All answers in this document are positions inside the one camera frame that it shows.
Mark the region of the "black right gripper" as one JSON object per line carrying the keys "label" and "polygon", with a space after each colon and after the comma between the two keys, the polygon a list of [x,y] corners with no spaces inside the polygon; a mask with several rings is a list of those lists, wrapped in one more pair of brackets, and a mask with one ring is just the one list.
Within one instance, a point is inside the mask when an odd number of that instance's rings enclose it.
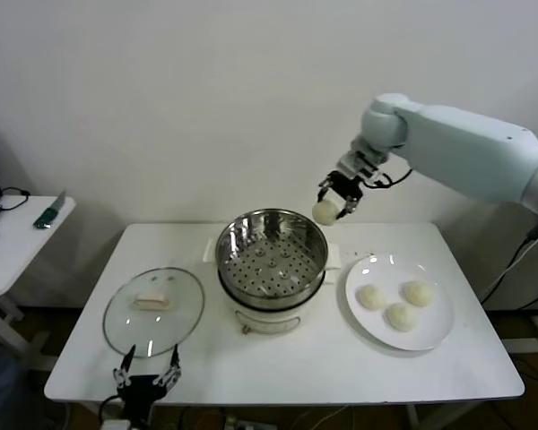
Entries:
{"label": "black right gripper", "polygon": [[363,196],[360,179],[358,177],[350,179],[337,170],[330,172],[318,186],[317,200],[319,202],[322,202],[330,191],[334,191],[344,199],[344,206],[337,214],[337,219],[353,214],[358,207],[358,201]]}

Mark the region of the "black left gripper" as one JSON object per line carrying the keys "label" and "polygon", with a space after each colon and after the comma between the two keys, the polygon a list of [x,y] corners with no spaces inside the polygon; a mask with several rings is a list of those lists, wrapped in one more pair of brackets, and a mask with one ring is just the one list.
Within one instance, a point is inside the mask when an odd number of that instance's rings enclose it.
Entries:
{"label": "black left gripper", "polygon": [[180,378],[178,344],[172,350],[166,372],[157,375],[135,375],[129,377],[129,369],[135,356],[133,345],[122,359],[119,368],[113,369],[117,385],[117,396],[123,402],[120,417],[125,420],[149,420],[153,404],[163,399]]}

